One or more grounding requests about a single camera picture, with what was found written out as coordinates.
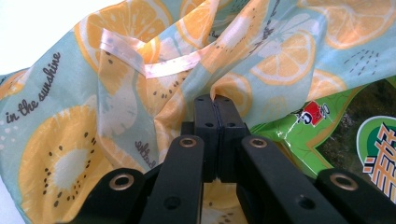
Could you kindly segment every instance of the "fabric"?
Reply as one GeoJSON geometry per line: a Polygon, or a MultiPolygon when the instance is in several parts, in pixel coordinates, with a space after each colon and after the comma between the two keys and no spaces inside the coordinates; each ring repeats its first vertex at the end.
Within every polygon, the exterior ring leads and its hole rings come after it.
{"type": "MultiPolygon", "coordinates": [[[[163,162],[199,95],[231,98],[252,127],[395,75],[395,8],[129,0],[92,13],[2,77],[0,174],[27,222],[70,221],[107,172],[163,162]]],[[[206,185],[203,221],[245,221],[233,185],[206,185]]]]}

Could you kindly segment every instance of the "snack bag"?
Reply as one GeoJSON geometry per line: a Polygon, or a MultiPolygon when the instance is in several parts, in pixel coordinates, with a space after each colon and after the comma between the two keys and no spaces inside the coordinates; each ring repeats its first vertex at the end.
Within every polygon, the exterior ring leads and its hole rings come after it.
{"type": "Polygon", "coordinates": [[[396,77],[307,102],[251,131],[277,141],[306,175],[348,170],[396,203],[396,77]]]}

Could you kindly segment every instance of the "metal rivet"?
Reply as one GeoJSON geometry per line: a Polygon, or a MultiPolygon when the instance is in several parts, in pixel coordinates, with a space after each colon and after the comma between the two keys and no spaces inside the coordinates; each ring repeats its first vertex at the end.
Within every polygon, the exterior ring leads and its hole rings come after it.
{"type": "Polygon", "coordinates": [[[358,189],[359,187],[358,183],[356,183],[355,180],[341,173],[335,173],[330,175],[330,180],[334,183],[335,186],[340,189],[353,191],[358,189]]]}
{"type": "Polygon", "coordinates": [[[119,174],[114,176],[108,184],[111,189],[125,190],[132,186],[134,177],[130,174],[119,174]]]}
{"type": "Polygon", "coordinates": [[[197,141],[193,138],[183,138],[180,140],[179,144],[183,147],[195,147],[197,145],[197,141]]]}
{"type": "Polygon", "coordinates": [[[267,142],[260,138],[252,138],[250,139],[249,143],[253,147],[267,147],[267,142]]]}

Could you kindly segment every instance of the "cartoon character logo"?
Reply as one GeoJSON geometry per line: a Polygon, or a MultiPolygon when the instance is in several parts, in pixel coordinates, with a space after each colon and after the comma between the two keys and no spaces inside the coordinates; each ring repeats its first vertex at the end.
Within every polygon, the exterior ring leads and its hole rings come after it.
{"type": "Polygon", "coordinates": [[[367,119],[359,127],[356,141],[362,172],[396,203],[396,118],[367,119]]]}
{"type": "Polygon", "coordinates": [[[309,102],[303,109],[293,112],[297,117],[297,123],[302,122],[305,125],[311,124],[317,126],[323,119],[330,118],[330,109],[324,103],[319,105],[315,101],[309,102]]]}

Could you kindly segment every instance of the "white background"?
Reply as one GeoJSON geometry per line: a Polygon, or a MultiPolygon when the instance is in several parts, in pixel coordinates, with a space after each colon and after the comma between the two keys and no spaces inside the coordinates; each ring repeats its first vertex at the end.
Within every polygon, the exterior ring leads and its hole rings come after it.
{"type": "MultiPolygon", "coordinates": [[[[88,14],[121,0],[0,0],[0,75],[30,67],[88,14]]],[[[0,179],[0,223],[23,223],[0,179]]]]}

